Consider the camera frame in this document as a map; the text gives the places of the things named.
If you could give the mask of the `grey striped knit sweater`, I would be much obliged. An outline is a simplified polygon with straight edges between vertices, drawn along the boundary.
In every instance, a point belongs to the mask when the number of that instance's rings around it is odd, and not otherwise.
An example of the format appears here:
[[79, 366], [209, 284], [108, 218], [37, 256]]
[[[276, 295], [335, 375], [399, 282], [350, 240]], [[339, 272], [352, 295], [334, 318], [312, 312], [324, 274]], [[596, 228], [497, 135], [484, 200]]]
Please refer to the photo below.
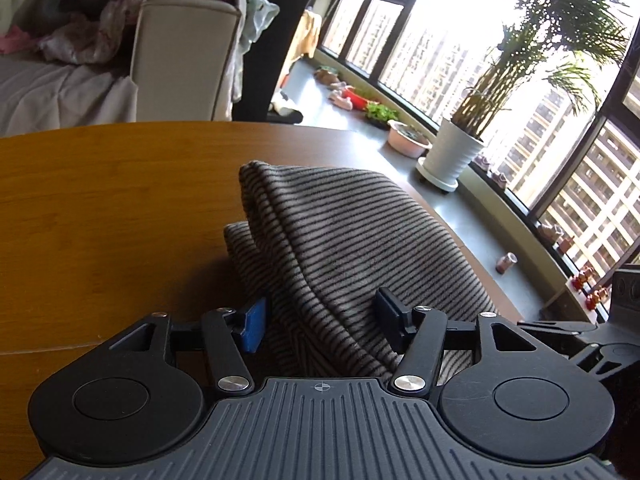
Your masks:
[[266, 374], [390, 378], [401, 356], [373, 310], [380, 288], [454, 321], [495, 310], [449, 232], [382, 174], [249, 162], [239, 181], [245, 217], [224, 240], [266, 304]]

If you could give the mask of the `white ribbed plant pot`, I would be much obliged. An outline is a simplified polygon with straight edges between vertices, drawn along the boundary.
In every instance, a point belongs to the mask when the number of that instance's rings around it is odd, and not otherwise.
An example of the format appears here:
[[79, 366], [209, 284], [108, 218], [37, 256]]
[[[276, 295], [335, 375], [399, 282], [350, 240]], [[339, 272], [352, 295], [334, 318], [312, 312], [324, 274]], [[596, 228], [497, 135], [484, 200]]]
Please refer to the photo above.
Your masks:
[[483, 148], [481, 140], [444, 119], [431, 149], [416, 163], [416, 170], [428, 183], [451, 193], [457, 189], [462, 171]]

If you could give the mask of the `pink bowl planter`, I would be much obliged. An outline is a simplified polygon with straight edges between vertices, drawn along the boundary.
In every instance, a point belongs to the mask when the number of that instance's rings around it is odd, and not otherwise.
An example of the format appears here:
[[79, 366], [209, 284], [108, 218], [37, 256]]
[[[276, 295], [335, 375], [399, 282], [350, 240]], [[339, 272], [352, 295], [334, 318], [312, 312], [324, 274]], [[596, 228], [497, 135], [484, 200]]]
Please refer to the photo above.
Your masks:
[[387, 125], [390, 127], [387, 142], [401, 155], [418, 159], [431, 149], [430, 140], [415, 128], [395, 119], [390, 119]]

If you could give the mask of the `red bowl with greens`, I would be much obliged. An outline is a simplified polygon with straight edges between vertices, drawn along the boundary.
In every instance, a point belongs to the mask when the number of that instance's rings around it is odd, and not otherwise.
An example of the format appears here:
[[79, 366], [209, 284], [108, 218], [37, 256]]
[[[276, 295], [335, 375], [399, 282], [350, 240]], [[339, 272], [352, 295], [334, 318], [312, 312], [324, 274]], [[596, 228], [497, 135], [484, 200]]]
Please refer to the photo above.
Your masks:
[[390, 128], [393, 120], [399, 119], [399, 112], [378, 101], [367, 99], [352, 86], [333, 88], [329, 100], [337, 107], [348, 112], [359, 112], [363, 119], [376, 128]]

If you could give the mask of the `grey sofa with sheet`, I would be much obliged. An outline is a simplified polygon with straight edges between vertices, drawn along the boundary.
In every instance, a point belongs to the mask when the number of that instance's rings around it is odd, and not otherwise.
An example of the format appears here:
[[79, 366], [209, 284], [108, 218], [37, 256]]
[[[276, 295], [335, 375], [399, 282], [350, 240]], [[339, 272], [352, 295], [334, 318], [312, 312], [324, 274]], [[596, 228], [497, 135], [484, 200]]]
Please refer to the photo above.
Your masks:
[[240, 24], [240, 11], [220, 0], [146, 0], [124, 50], [105, 65], [2, 56], [1, 134], [228, 120]]

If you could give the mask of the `green bamboo palm plant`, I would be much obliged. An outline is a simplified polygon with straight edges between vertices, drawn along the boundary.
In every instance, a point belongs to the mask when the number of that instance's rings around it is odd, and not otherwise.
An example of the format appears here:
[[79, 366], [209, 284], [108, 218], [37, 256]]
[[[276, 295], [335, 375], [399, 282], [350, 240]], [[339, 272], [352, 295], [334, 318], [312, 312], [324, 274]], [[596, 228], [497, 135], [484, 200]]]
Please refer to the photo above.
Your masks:
[[541, 80], [563, 92], [577, 114], [599, 106], [591, 67], [620, 65], [628, 35], [626, 0], [515, 0], [520, 19], [503, 27], [497, 54], [450, 122], [478, 140], [518, 88]]

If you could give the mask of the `pink cloth on sofa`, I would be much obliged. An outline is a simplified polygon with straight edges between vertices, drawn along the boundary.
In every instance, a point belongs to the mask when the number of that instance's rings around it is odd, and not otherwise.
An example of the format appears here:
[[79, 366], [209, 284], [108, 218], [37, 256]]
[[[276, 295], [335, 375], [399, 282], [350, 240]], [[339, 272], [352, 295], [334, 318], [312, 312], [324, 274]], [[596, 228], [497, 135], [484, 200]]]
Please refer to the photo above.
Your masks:
[[32, 50], [38, 40], [32, 38], [28, 32], [24, 32], [17, 26], [12, 26], [0, 37], [0, 54], [9, 55], [17, 52]]

